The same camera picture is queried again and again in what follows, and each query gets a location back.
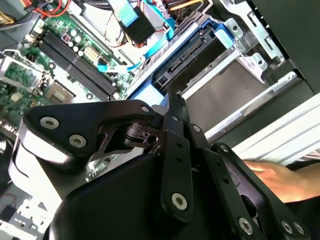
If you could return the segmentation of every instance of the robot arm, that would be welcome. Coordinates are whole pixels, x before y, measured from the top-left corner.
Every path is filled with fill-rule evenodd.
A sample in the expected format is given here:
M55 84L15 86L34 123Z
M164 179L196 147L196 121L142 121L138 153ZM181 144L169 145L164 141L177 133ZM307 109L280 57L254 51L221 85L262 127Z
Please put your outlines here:
M9 172L18 186L43 185L31 194L58 200L50 240L310 239L228 146L209 145L180 95L161 105L159 113L139 100L25 113ZM89 161L135 147L143 154L84 183Z

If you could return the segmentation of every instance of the ram slot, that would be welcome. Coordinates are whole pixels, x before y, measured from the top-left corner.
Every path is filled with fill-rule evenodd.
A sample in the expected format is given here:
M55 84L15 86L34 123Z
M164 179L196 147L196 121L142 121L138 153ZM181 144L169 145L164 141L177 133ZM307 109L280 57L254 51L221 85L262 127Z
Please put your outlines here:
M48 43L58 53L63 55L70 63L72 63L79 71L87 76L92 82L97 84L109 95L112 95L116 88L112 86L111 82L102 75L97 68L87 63L83 58L76 54L70 47L68 47L62 40L52 32L47 32L43 41Z
M50 47L46 42L39 43L39 49L47 55L52 61L54 61L58 66L68 72L74 79L76 79L80 84L87 88L90 92L96 95L99 99L106 101L109 99L109 95L104 92L99 86L94 84L86 75L80 72L76 67L74 67L69 61L67 61L63 56L56 52L55 49Z

